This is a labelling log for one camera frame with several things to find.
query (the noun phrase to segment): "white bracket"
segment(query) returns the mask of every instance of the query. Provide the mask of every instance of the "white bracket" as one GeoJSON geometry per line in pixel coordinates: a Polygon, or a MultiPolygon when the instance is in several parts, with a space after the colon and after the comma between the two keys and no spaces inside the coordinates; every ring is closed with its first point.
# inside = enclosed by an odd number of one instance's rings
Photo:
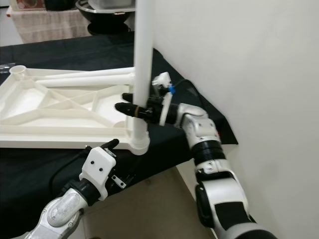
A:
{"type": "Polygon", "coordinates": [[[89,180],[97,190],[99,190],[103,201],[108,196],[108,191],[105,188],[105,183],[109,178],[112,168],[116,165],[114,157],[109,155],[105,150],[100,147],[91,149],[85,163],[82,167],[82,173],[79,178],[89,180]]]}

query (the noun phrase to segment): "white wall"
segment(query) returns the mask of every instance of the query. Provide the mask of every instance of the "white wall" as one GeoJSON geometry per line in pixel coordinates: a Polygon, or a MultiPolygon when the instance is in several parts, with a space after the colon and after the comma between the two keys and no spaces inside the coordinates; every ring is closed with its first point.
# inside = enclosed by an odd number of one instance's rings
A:
{"type": "Polygon", "coordinates": [[[255,219],[318,238],[319,1],[156,0],[155,46],[230,121],[255,219]]]}

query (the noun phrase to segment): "white plastic tray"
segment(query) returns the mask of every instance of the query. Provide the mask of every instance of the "white plastic tray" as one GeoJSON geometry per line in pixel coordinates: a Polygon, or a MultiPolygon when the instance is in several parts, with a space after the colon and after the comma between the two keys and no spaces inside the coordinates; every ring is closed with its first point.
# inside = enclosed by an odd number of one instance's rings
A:
{"type": "Polygon", "coordinates": [[[77,71],[27,69],[0,86],[0,146],[84,148],[117,138],[129,149],[131,118],[117,112],[127,85],[46,88],[39,77],[77,71]]]}

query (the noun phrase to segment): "black cloth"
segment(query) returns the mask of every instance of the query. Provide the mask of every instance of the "black cloth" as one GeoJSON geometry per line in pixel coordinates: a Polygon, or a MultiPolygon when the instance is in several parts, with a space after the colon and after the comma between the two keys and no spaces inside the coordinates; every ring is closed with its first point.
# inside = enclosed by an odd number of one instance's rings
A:
{"type": "MultiPolygon", "coordinates": [[[[28,68],[60,70],[101,70],[133,66],[134,34],[90,36],[0,48],[0,64],[16,63],[28,68]]],[[[182,76],[156,50],[153,54],[152,78],[169,72],[173,83],[182,76]]],[[[0,82],[8,74],[0,74],[0,82]]],[[[199,106],[189,85],[181,84],[174,103],[199,106]]],[[[237,144],[225,117],[208,101],[206,109],[214,120],[223,144],[237,144]]],[[[115,150],[116,175],[125,177],[136,168],[135,184],[191,158],[184,132],[170,125],[149,125],[151,144],[148,152],[135,156],[128,150],[115,150]]],[[[50,176],[79,149],[1,148],[0,151],[0,238],[10,238],[30,231],[38,222],[43,207],[50,201],[50,176]]],[[[70,179],[77,179],[85,158],[80,158],[54,180],[54,192],[70,179]]]]}

